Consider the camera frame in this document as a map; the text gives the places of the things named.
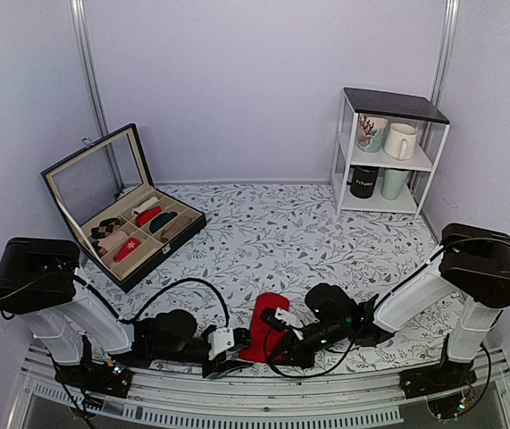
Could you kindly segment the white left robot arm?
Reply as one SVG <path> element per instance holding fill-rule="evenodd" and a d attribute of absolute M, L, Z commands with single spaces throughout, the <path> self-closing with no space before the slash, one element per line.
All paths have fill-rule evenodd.
<path fill-rule="evenodd" d="M 227 358 L 250 346 L 249 330 L 211 325 L 197 333 L 183 309 L 125 320 L 82 275 L 79 247 L 69 240 L 12 238 L 0 260 L 0 310 L 46 346 L 57 382 L 126 398 L 132 368 L 156 360 L 197 364 L 206 379 L 251 367 Z"/>

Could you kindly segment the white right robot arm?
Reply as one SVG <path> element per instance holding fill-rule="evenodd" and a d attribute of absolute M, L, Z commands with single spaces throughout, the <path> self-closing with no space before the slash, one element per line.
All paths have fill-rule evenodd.
<path fill-rule="evenodd" d="M 463 295 L 464 307 L 439 362 L 402 371 L 399 385 L 407 398 L 468 386 L 476 381 L 473 361 L 481 343 L 510 307 L 510 236 L 461 223 L 447 225 L 434 253 L 384 296 L 358 302 L 338 285 L 319 283 L 305 296 L 316 320 L 303 327 L 282 322 L 266 308 L 262 319 L 286 333 L 273 349 L 263 350 L 264 362 L 272 371 L 280 365 L 308 369 L 318 351 L 343 340 L 375 347 L 454 293 Z"/>

